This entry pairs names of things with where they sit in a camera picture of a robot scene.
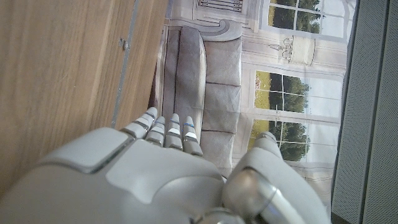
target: gray sofa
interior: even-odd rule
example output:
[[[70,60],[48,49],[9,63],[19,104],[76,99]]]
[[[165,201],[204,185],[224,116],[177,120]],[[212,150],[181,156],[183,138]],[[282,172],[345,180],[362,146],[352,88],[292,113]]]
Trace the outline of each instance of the gray sofa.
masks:
[[[241,25],[221,21],[213,32],[178,25],[168,33],[162,114],[177,113],[181,123],[191,116],[203,157],[227,177],[241,101]]]

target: robotic finger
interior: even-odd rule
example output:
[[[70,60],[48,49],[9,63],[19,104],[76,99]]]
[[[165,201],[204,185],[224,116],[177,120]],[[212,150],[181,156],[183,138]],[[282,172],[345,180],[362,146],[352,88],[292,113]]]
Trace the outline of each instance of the robotic finger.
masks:
[[[122,129],[125,133],[131,134],[136,139],[142,139],[148,133],[157,117],[157,109],[149,108],[141,117]]]

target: wooden door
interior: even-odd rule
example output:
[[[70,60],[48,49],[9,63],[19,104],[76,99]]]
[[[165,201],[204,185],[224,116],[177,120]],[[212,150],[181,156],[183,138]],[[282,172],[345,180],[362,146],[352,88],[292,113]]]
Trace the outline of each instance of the wooden door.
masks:
[[[0,2],[0,197],[51,150],[145,111],[166,7],[167,0]]]

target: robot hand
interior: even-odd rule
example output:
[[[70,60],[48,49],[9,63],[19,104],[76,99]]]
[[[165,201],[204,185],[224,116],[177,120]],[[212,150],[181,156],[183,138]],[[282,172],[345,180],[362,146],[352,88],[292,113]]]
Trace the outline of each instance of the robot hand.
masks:
[[[262,133],[226,183],[193,121],[150,108],[45,156],[0,201],[1,223],[326,223],[311,187]]]

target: window pane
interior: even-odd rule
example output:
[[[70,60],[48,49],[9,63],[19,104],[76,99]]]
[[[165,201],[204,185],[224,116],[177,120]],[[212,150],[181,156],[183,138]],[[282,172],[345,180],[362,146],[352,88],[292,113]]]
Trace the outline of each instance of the window pane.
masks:
[[[319,144],[308,144],[307,162],[335,163],[337,146],[322,146]]]
[[[309,96],[341,99],[341,82],[321,78],[306,78],[302,82],[309,86]]]
[[[299,161],[305,156],[305,144],[281,143],[280,153],[284,160]]]
[[[321,11],[320,0],[300,0],[298,2],[298,7],[302,9],[310,9],[314,11]]]
[[[271,91],[282,91],[282,75],[271,73],[270,74]]]
[[[285,104],[284,111],[306,113],[308,107],[307,97],[291,94],[284,94]]]
[[[308,114],[332,118],[340,117],[340,100],[308,96],[307,105]]]
[[[275,122],[275,121],[255,119],[253,122],[250,138],[256,138],[260,133],[264,131],[269,131],[276,137],[276,140],[279,141],[281,126],[282,122],[280,121]]]
[[[271,78],[269,72],[256,71],[256,89],[269,90]]]
[[[256,90],[254,107],[259,109],[282,110],[282,93]]]
[[[349,2],[348,3],[348,12],[349,12],[349,18],[350,19],[352,19],[354,17],[355,7],[356,7],[356,3],[355,2]]]
[[[336,16],[344,16],[344,4],[342,0],[324,0],[323,12]]]
[[[337,126],[309,124],[308,142],[337,146],[339,131],[340,129]]]
[[[275,73],[256,71],[256,89],[282,91],[282,76]]]
[[[322,19],[322,34],[333,37],[344,37],[344,19],[333,16],[324,16]]]
[[[296,30],[319,34],[320,14],[310,12],[297,12]]]
[[[283,29],[293,29],[294,10],[269,6],[268,25]]]
[[[306,79],[304,78],[284,76],[284,92],[306,95],[310,87],[305,82]]]
[[[348,25],[347,25],[347,42],[349,41],[349,38],[351,36],[352,27],[353,27],[353,21],[348,21]]]
[[[296,6],[296,0],[270,0],[271,3],[281,4],[285,6]]]
[[[307,125],[300,123],[283,123],[282,141],[307,142]]]

